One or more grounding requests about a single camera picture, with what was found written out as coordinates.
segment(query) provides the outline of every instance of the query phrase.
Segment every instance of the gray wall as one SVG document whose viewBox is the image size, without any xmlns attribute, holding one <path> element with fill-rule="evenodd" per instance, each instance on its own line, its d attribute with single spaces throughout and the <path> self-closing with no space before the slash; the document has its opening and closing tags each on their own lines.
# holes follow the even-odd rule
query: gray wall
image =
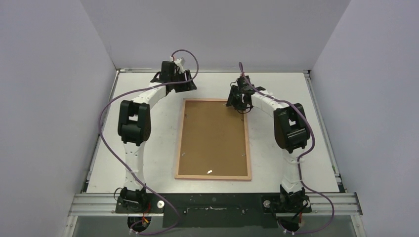
<svg viewBox="0 0 419 237">
<path fill-rule="evenodd" d="M 61 235 L 115 68 L 78 0 L 0 3 L 0 236 Z"/>
<path fill-rule="evenodd" d="M 418 236 L 419 1 L 352 0 L 311 76 L 367 234 Z"/>
<path fill-rule="evenodd" d="M 158 68 L 186 48 L 203 68 L 252 71 L 311 69 L 350 0 L 81 2 L 117 68 Z"/>
</svg>

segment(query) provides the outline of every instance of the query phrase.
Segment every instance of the black mounting plate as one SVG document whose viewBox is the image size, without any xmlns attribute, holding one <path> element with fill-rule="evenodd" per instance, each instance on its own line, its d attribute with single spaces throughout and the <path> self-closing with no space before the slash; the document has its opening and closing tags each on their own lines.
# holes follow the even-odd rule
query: black mounting plate
<svg viewBox="0 0 419 237">
<path fill-rule="evenodd" d="M 164 208 L 157 208 L 160 201 L 154 194 L 147 194 L 151 200 L 151 210 L 149 213 L 162 213 L 163 227 L 173 225 L 178 217 L 174 210 L 166 203 Z M 181 221 L 177 225 L 179 228 L 188 227 L 244 227 L 262 226 L 263 228 L 277 228 L 278 223 L 272 218 L 272 213 L 266 211 L 263 206 L 265 200 L 277 202 L 279 193 L 231 193 L 231 194 L 161 194 L 170 201 L 181 216 Z M 310 212 L 311 208 L 306 208 L 303 212 Z M 116 213 L 138 213 L 122 205 L 116 207 Z"/>
</svg>

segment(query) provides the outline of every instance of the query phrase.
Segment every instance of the black joint motor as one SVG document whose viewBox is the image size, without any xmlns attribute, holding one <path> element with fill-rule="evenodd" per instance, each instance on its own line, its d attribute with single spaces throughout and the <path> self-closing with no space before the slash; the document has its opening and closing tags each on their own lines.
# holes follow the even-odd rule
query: black joint motor
<svg viewBox="0 0 419 237">
<path fill-rule="evenodd" d="M 137 116 L 137 121 L 129 117 Z M 118 135 L 124 143 L 131 142 L 137 146 L 147 141 L 151 134 L 150 105 L 138 104 L 123 100 L 119 110 Z"/>
<path fill-rule="evenodd" d="M 160 71 L 159 77 L 153 78 L 150 82 L 182 82 L 190 80 L 191 78 L 191 72 L 189 70 L 185 70 L 184 73 L 181 73 L 180 68 L 174 62 L 163 61 L 162 70 Z M 173 89 L 176 93 L 178 93 L 183 91 L 196 90 L 197 87 L 192 80 L 185 83 L 167 85 L 166 95 L 169 94 L 169 92 L 171 92 Z"/>
<path fill-rule="evenodd" d="M 145 188 L 132 191 L 124 187 L 120 192 L 118 203 L 121 203 L 122 208 L 127 208 L 134 212 L 144 212 L 149 206 Z"/>
<path fill-rule="evenodd" d="M 301 104 L 294 104 L 305 117 Z M 310 132 L 304 120 L 292 107 L 274 110 L 275 140 L 279 147 L 292 153 L 297 148 L 305 148 Z"/>
<path fill-rule="evenodd" d="M 228 95 L 226 106 L 233 106 L 234 109 L 244 111 L 248 108 L 252 108 L 251 95 L 255 93 L 255 90 L 248 85 L 247 80 L 250 82 L 249 76 L 239 77 L 236 79 L 237 85 L 232 85 L 230 94 Z M 257 87 L 258 90 L 265 90 L 263 87 Z"/>
</svg>

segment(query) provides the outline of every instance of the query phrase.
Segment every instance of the white enclosure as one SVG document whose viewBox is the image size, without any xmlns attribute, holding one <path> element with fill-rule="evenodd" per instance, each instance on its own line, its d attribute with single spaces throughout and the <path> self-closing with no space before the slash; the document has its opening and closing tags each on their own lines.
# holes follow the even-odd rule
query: white enclosure
<svg viewBox="0 0 419 237">
<path fill-rule="evenodd" d="M 307 70 L 349 0 L 81 0 L 117 68 L 194 52 L 206 69 Z"/>
</svg>

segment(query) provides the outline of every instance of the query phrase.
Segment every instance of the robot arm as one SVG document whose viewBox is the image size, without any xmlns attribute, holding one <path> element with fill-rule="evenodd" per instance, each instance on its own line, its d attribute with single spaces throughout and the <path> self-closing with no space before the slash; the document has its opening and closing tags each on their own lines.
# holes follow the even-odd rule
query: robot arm
<svg viewBox="0 0 419 237">
<path fill-rule="evenodd" d="M 176 92 L 196 90 L 191 81 L 189 70 L 183 69 L 183 58 L 175 61 L 164 61 L 161 72 L 151 80 L 149 90 L 141 93 L 133 100 L 121 102 L 118 134 L 124 143 L 126 163 L 138 179 L 145 182 L 144 178 L 144 147 L 151 134 L 150 110 L 162 98 L 166 97 L 173 89 Z M 133 210 L 143 211 L 148 205 L 145 188 L 138 183 L 131 172 L 126 170 L 124 188 L 120 198 L 124 206 Z"/>
<path fill-rule="evenodd" d="M 257 89 L 262 94 L 269 94 L 263 87 Z M 281 190 L 284 190 L 287 194 L 300 192 L 304 195 L 304 188 L 299 178 L 297 155 L 293 154 L 293 151 L 305 148 L 310 133 L 298 114 L 291 107 L 256 93 L 247 85 L 244 77 L 237 79 L 237 86 L 231 86 L 226 106 L 233 106 L 236 110 L 242 111 L 257 107 L 274 119 L 275 140 L 282 149 L 286 150 L 283 152 L 284 176 L 281 182 Z M 295 104 L 295 106 L 305 115 L 301 104 Z"/>
</svg>

